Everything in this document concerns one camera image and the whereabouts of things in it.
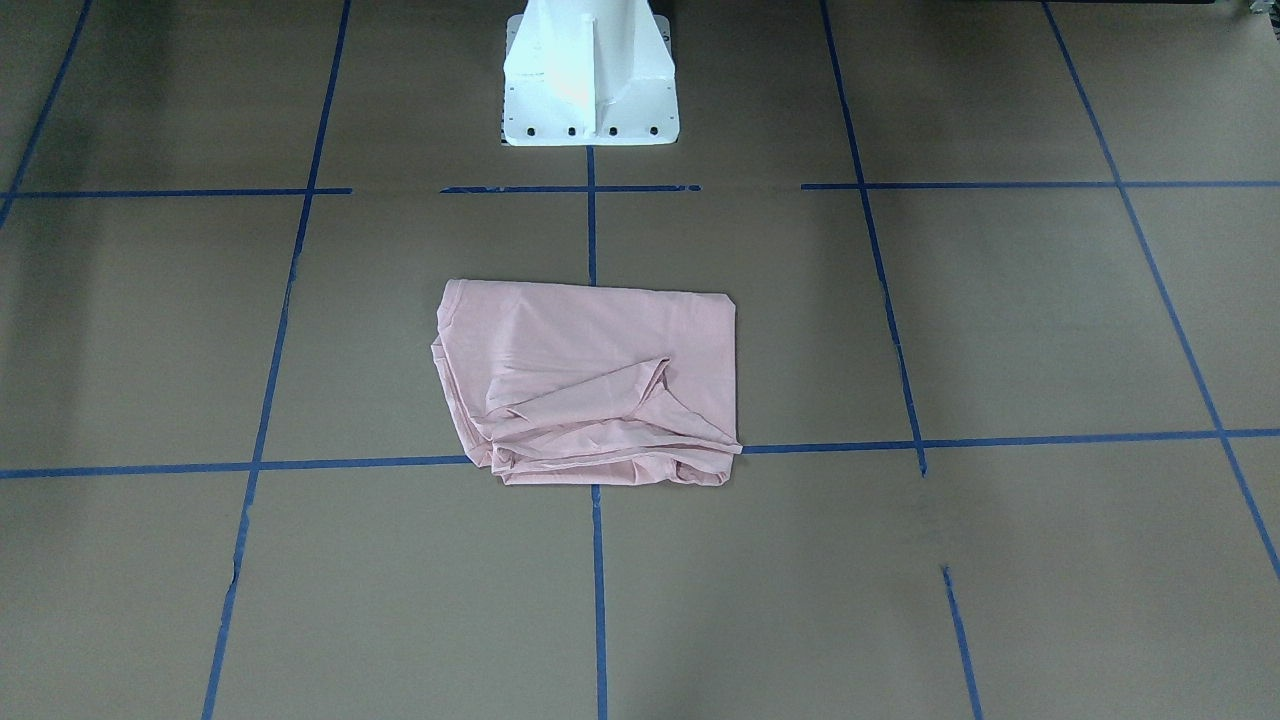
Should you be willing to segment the pink Snoopy t-shirt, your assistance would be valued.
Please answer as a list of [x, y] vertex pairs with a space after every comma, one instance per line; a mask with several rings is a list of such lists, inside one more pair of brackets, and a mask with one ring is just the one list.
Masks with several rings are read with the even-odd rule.
[[465, 455], [507, 486], [718, 487], [736, 320], [723, 293], [452, 279], [431, 356]]

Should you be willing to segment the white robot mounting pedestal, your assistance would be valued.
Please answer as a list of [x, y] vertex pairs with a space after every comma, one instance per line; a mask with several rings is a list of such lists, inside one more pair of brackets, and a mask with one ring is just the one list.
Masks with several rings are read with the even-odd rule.
[[671, 145], [669, 18], [649, 1], [527, 1], [506, 22], [500, 138], [515, 147]]

